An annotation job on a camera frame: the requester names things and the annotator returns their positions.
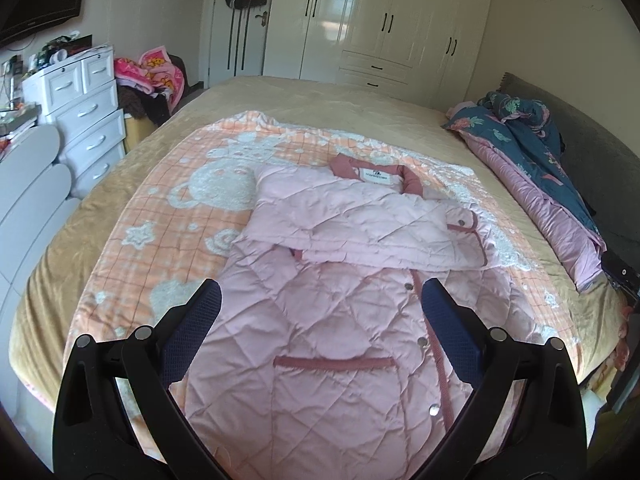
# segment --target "wardrobe drawer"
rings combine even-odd
[[[117,110],[65,148],[60,153],[60,161],[71,169],[74,176],[78,176],[125,136],[124,114],[122,110]]]
[[[84,93],[88,93],[113,80],[113,52],[97,54],[83,59],[82,85]]]
[[[407,88],[407,85],[404,83],[392,81],[391,79],[384,79],[383,77],[375,77],[369,74],[354,72],[353,70],[345,70],[343,68],[338,70],[336,82],[361,86],[367,90],[371,90],[372,92],[378,92],[380,94],[388,95],[389,97],[395,97],[396,99],[403,99]]]
[[[356,52],[343,51],[340,59],[340,68],[353,70],[355,72],[365,72],[367,74],[393,79],[401,83],[406,83],[409,77],[409,67],[393,63],[379,57],[364,56]]]
[[[101,86],[81,100],[76,100],[56,110],[47,122],[57,126],[62,134],[62,145],[68,145],[78,135],[118,109],[116,82]]]
[[[73,63],[44,76],[47,111],[52,112],[82,95],[82,67]]]
[[[82,175],[76,178],[71,195],[83,199],[104,179],[114,166],[124,158],[124,148],[119,142],[101,158],[96,160]]]

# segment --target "gray headboard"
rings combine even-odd
[[[607,247],[640,270],[640,158],[580,110],[511,73],[500,92],[548,106],[566,145],[562,166],[595,209]]]

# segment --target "beige bedspread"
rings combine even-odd
[[[582,295],[575,291],[551,247],[493,173],[464,142],[440,128],[444,116],[352,88],[276,78],[237,78],[215,86],[142,142],[81,203],[56,235],[29,280],[10,341],[11,364],[25,383],[54,406],[62,355],[73,313],[118,217],[151,169],[201,126],[245,110],[279,121],[362,134],[446,162],[472,168],[526,236],[566,302],[582,341],[578,380],[614,349],[622,297],[605,278]]]

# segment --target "blue gripper pad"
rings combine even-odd
[[[188,311],[162,348],[162,386],[168,388],[183,379],[221,306],[220,286],[206,280],[185,306],[177,307]]]
[[[482,382],[482,349],[458,315],[460,308],[436,278],[422,286],[422,311],[425,317],[458,378],[476,389]]]

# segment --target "jacket pocket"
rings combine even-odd
[[[393,359],[280,356],[273,365],[273,478],[404,476],[404,410]]]

